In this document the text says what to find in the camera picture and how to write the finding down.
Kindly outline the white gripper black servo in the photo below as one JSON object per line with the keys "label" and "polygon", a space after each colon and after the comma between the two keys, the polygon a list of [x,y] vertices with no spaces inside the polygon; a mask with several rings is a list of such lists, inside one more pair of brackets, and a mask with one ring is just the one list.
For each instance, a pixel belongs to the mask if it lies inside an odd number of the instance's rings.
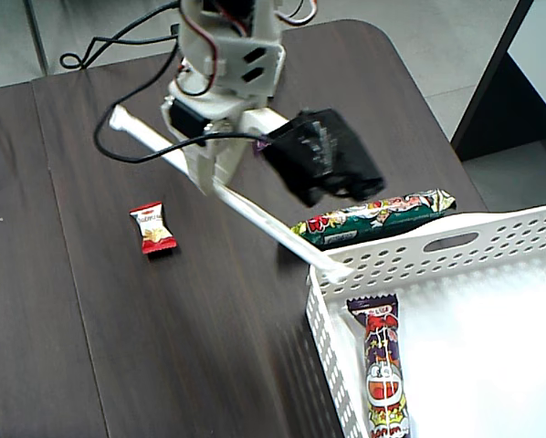
{"label": "white gripper black servo", "polygon": [[164,121],[179,140],[200,139],[184,148],[188,177],[205,195],[213,178],[229,183],[248,144],[259,150],[288,135],[288,119],[259,97],[210,91],[190,97],[170,89],[162,105]]}

